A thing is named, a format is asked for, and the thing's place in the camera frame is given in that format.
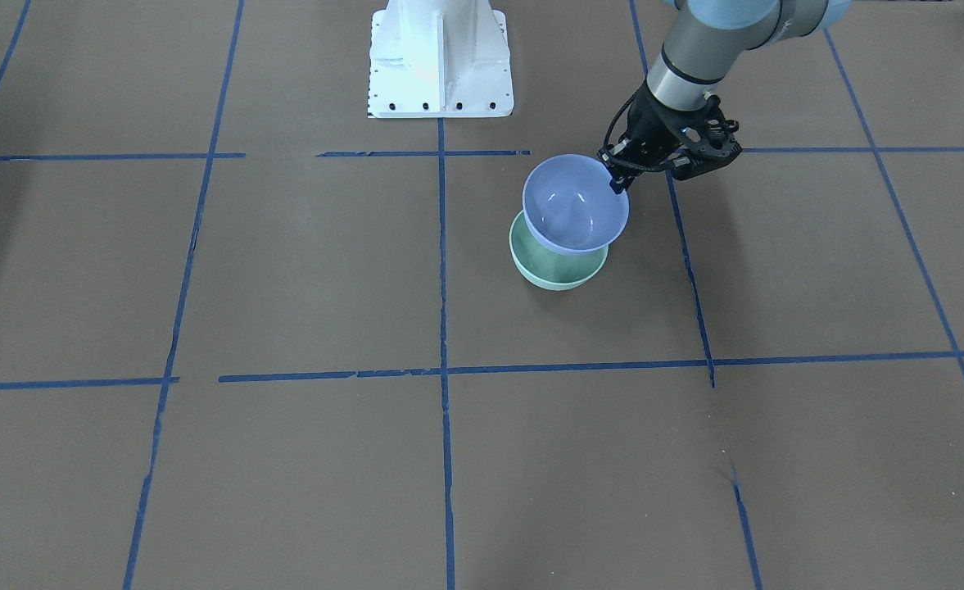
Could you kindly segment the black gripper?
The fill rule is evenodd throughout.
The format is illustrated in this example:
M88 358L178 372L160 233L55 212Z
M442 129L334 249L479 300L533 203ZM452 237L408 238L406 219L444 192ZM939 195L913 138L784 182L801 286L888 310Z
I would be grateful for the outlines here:
M644 82L613 117L599 150L613 193L627 191L629 176L636 178L653 169L663 171L661 165L680 148L665 125L666 108L681 110L658 100Z

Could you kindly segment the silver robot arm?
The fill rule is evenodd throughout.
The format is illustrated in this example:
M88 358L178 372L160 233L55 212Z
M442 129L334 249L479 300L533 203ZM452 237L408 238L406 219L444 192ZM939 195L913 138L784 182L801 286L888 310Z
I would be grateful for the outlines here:
M849 2L677 1L675 8L660 55L617 112L622 134L606 134L598 151L617 194L645 173L684 182L735 161L739 124L725 117L715 87L744 52L829 29Z

